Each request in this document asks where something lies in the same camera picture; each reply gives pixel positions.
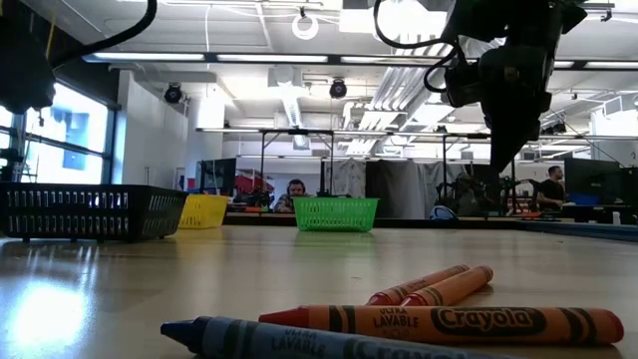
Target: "curtain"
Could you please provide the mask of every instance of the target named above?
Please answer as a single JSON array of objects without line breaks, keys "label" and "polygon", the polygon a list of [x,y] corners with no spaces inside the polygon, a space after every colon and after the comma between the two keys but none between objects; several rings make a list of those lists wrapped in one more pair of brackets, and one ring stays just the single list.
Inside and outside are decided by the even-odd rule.
[{"label": "curtain", "polygon": [[[443,182],[443,163],[418,164],[418,166],[420,186],[425,192],[424,209],[426,216],[430,217],[430,212],[437,202],[437,185]],[[466,173],[466,168],[463,165],[448,164],[447,172],[448,183],[452,183],[459,175]]]},{"label": "curtain", "polygon": [[[448,165],[448,182],[465,172],[461,165]],[[443,163],[378,161],[366,165],[366,197],[379,199],[377,218],[429,218],[441,182]]]},{"label": "curtain", "polygon": [[[334,163],[335,174],[332,182],[332,193],[336,195],[349,194],[354,198],[366,196],[366,163],[356,160],[339,161]],[[326,163],[326,187],[330,188],[330,163]]]}]

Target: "table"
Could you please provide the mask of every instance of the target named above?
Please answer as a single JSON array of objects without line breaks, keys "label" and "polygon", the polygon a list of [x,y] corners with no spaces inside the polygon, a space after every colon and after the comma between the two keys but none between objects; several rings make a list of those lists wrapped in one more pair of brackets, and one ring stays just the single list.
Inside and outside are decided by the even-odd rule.
[{"label": "table", "polygon": [[364,303],[377,290],[458,263],[494,270],[490,288],[462,304],[604,307],[625,325],[615,347],[474,350],[636,358],[636,257],[632,243],[516,230],[223,226],[133,244],[0,239],[0,358],[190,359],[160,335],[162,322]]}]

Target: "white wall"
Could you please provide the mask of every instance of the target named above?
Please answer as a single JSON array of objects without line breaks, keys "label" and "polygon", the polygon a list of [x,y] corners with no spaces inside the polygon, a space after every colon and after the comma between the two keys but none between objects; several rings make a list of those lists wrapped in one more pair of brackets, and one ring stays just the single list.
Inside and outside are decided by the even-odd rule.
[{"label": "white wall", "polygon": [[185,165],[188,179],[195,177],[197,162],[223,158],[223,134],[199,133],[195,130],[200,106],[201,100],[193,100],[188,107],[188,142],[186,144]]},{"label": "white wall", "polygon": [[175,170],[185,165],[188,119],[135,82],[130,71],[120,74],[118,100],[123,114],[114,182],[172,187]]},{"label": "white wall", "polygon": [[[636,110],[615,113],[605,117],[602,110],[590,115],[591,134],[598,136],[638,136]],[[618,161],[624,167],[638,166],[638,142],[601,141],[591,149],[593,160]]]}]

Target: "computer monitor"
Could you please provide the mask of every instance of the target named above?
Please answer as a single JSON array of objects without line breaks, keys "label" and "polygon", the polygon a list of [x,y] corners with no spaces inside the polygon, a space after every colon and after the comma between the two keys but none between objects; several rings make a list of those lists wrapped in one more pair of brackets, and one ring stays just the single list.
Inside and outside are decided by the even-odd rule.
[{"label": "computer monitor", "polygon": [[200,192],[233,196],[237,159],[201,161],[197,164],[196,185]]},{"label": "computer monitor", "polygon": [[616,162],[565,159],[565,190],[567,199],[576,204],[613,203],[620,196]]}]

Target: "yellow basket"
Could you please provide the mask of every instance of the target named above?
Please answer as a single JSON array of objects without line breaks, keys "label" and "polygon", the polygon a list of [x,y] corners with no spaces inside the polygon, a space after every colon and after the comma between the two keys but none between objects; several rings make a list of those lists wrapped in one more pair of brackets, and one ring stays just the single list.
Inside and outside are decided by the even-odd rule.
[{"label": "yellow basket", "polygon": [[191,194],[186,198],[179,228],[206,229],[221,225],[226,214],[228,197],[225,195]]}]

